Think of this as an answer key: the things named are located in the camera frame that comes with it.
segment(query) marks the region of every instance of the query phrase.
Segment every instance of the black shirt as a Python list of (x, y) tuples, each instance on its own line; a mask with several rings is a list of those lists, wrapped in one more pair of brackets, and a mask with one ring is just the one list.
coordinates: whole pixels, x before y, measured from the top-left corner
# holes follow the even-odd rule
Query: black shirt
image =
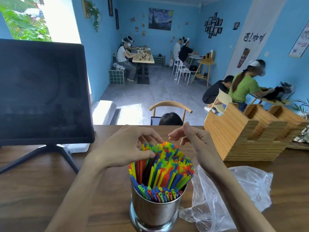
[(179, 52), (179, 59), (184, 62), (186, 61), (187, 57), (188, 57), (188, 54), (191, 54), (193, 52), (193, 50), (187, 46), (183, 46), (181, 49), (180, 49), (180, 52)]
[(213, 86), (206, 90), (203, 95), (203, 101), (209, 97), (217, 97), (219, 94), (219, 89), (225, 93), (227, 92), (227, 88), (222, 84), (222, 81), (223, 80), (217, 81)]

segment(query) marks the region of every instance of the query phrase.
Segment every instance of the banner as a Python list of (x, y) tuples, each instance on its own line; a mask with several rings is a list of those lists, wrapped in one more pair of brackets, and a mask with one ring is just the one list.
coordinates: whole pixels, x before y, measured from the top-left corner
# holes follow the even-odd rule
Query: banner
[(297, 41), (295, 42), (293, 48), (291, 49), (289, 56), (301, 58), (303, 53), (307, 49), (309, 44), (309, 22), (305, 26), (304, 30), (298, 37)]
[(224, 77), (258, 59), (286, 0), (253, 0)]

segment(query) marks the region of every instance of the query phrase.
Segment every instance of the colorful plastic straw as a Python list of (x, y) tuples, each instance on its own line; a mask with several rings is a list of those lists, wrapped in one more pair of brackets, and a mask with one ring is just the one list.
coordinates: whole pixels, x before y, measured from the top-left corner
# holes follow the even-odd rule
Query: colorful plastic straw
[(156, 203), (168, 203), (179, 198), (181, 190), (194, 176), (190, 158), (169, 142), (156, 146), (145, 143), (141, 150), (152, 150), (155, 157), (129, 164), (130, 179), (136, 191)]

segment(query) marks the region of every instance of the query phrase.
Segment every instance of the sneaker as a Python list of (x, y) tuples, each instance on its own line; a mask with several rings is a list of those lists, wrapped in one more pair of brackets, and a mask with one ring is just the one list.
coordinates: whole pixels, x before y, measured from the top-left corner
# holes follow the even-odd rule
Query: sneaker
[(215, 110), (211, 109), (211, 107), (204, 107), (204, 109), (208, 112), (212, 111), (213, 113), (215, 113)]

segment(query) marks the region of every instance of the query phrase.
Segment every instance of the metal straw holder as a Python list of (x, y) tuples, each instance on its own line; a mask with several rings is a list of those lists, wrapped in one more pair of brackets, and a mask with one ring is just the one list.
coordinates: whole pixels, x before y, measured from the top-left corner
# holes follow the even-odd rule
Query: metal straw holder
[(183, 194), (168, 203), (155, 203), (137, 193), (132, 184), (131, 189), (130, 219), (136, 231), (170, 231), (178, 218), (178, 207)]

